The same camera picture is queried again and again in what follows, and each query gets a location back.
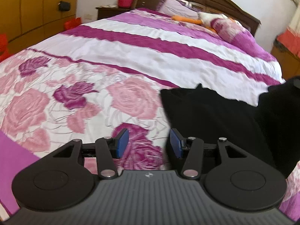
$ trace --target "logo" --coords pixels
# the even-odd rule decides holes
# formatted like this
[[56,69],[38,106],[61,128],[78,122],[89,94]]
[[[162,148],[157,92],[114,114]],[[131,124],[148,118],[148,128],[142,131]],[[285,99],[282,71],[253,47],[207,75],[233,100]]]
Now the logo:
[[147,178],[151,178],[151,177],[153,177],[153,174],[149,172],[149,173],[146,173],[145,176],[146,176]]

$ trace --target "ribbed surface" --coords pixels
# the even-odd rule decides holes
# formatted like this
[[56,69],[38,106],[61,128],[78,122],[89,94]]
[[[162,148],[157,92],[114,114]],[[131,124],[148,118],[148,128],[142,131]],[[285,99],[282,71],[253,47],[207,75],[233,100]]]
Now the ribbed surface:
[[226,209],[210,200],[196,181],[179,178],[175,171],[148,174],[148,171],[124,171],[115,180],[101,181],[93,195],[77,206],[51,213],[22,208],[5,224],[293,224],[276,209],[262,213]]

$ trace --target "black garment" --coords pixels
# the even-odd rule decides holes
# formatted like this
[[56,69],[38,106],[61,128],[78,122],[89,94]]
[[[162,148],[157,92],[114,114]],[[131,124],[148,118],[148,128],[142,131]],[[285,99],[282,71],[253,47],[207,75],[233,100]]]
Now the black garment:
[[300,160],[300,89],[294,86],[294,79],[300,77],[270,86],[261,94],[255,116],[277,169],[286,177]]
[[[200,84],[196,89],[161,90],[165,113],[171,128],[184,137],[198,137],[208,144],[216,144],[219,137],[274,166],[271,151],[254,119],[256,107],[245,102],[229,100]],[[172,168],[180,170],[182,160],[175,157],[170,141],[166,152]]]

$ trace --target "black pouch hanging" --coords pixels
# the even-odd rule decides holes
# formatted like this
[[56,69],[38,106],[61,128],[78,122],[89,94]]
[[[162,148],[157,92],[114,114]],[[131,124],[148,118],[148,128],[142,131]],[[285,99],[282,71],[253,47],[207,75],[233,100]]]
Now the black pouch hanging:
[[60,1],[60,3],[58,4],[59,11],[67,12],[70,11],[70,9],[71,9],[71,3],[69,2]]

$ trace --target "bed sheet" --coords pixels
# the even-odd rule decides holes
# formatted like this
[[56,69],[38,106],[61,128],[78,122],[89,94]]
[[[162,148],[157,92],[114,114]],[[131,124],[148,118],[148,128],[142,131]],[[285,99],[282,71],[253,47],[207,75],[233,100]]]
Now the bed sheet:
[[[268,86],[283,82],[272,57],[250,56],[205,28],[146,9],[55,35],[2,62],[0,72],[0,146],[6,150],[0,201],[8,215],[18,210],[13,176],[72,139],[91,143],[128,128],[118,170],[165,169],[170,128],[161,89],[201,83],[255,106]],[[85,167],[96,173],[95,159]],[[281,205],[292,219],[299,217],[299,169]]]

